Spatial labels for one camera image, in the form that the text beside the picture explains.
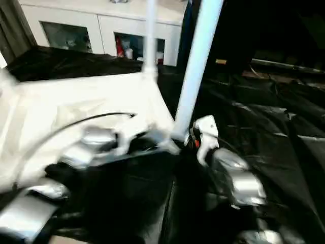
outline metal clamp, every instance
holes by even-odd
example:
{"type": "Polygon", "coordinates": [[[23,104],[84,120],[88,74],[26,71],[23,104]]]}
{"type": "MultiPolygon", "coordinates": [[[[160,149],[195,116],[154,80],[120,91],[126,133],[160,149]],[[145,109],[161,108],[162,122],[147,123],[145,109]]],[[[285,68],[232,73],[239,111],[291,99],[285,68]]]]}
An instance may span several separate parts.
{"type": "Polygon", "coordinates": [[[257,206],[266,203],[266,195],[260,180],[249,171],[248,164],[225,148],[213,154],[212,167],[217,180],[233,205],[257,206]]]}

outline white countertop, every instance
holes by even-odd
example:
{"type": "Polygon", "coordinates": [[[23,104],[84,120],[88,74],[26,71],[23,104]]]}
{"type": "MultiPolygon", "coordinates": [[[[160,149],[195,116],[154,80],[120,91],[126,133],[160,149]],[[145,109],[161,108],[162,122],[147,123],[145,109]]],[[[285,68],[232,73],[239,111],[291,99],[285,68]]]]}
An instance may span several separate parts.
{"type": "MultiPolygon", "coordinates": [[[[39,6],[130,19],[146,19],[146,0],[114,4],[110,0],[19,0],[21,5],[39,6]]],[[[158,0],[157,22],[182,25],[187,1],[158,0]]]]}

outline glass cabinet door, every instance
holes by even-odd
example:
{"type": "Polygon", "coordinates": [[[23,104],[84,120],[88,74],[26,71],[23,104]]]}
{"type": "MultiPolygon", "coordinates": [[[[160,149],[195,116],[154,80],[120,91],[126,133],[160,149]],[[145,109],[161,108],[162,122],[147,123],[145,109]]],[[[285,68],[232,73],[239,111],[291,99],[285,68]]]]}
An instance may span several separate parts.
{"type": "MultiPolygon", "coordinates": [[[[114,33],[116,53],[119,57],[143,60],[143,37],[124,33],[114,33]]],[[[165,40],[157,39],[156,63],[164,63],[165,40]]]]}
{"type": "Polygon", "coordinates": [[[97,14],[28,5],[21,7],[39,46],[104,53],[97,14]]]}
{"type": "Polygon", "coordinates": [[[86,27],[40,21],[50,47],[92,52],[86,27]]]}

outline black fabric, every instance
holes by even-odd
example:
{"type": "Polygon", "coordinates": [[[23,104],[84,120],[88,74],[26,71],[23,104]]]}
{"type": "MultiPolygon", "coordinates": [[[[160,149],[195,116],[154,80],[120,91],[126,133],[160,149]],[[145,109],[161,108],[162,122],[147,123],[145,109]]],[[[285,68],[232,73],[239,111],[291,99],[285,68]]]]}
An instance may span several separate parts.
{"type": "MultiPolygon", "coordinates": [[[[8,70],[24,82],[138,72],[141,63],[35,48],[8,70]]],[[[158,86],[173,116],[183,77],[175,68],[159,67],[158,86]]],[[[204,78],[192,118],[214,115],[221,138],[241,153],[263,182],[270,214],[279,224],[296,229],[306,243],[321,243],[325,237],[323,97],[317,84],[216,74],[204,78]]],[[[115,243],[226,243],[235,227],[241,228],[245,214],[217,200],[192,155],[175,162],[126,162],[95,175],[110,201],[89,199],[96,213],[91,222],[80,214],[82,206],[72,207],[71,213],[79,214],[63,218],[57,233],[89,240],[98,226],[101,237],[113,229],[115,243]],[[97,216],[102,216],[100,223],[97,216]]]]}

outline white metal pole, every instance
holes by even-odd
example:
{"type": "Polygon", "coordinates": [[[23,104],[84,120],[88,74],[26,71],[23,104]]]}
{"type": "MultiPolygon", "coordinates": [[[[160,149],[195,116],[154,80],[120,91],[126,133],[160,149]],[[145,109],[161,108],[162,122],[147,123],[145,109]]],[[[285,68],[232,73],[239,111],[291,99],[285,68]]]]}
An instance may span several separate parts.
{"type": "Polygon", "coordinates": [[[147,0],[147,35],[144,40],[144,73],[156,75],[156,49],[155,25],[157,14],[157,0],[147,0]]]}
{"type": "Polygon", "coordinates": [[[183,140],[187,134],[222,3],[223,0],[201,2],[173,130],[173,136],[180,140],[183,140]]]}

